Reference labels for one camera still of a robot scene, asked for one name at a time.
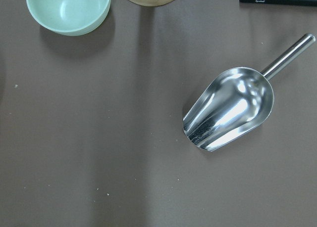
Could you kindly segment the metal ice scoop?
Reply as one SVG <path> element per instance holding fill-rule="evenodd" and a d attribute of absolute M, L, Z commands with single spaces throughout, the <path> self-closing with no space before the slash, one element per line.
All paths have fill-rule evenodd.
<path fill-rule="evenodd" d="M 270 79 L 315 41 L 313 34 L 304 34 L 261 72 L 235 67 L 219 74 L 184 116 L 186 137 L 212 152 L 257 128 L 274 105 Z"/>

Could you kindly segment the mint green bowl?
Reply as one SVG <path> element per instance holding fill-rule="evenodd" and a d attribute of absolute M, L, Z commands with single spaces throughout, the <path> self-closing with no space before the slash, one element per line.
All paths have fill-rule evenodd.
<path fill-rule="evenodd" d="M 34 20 L 65 36 L 81 36 L 97 29 L 106 19 L 111 0 L 26 0 Z"/>

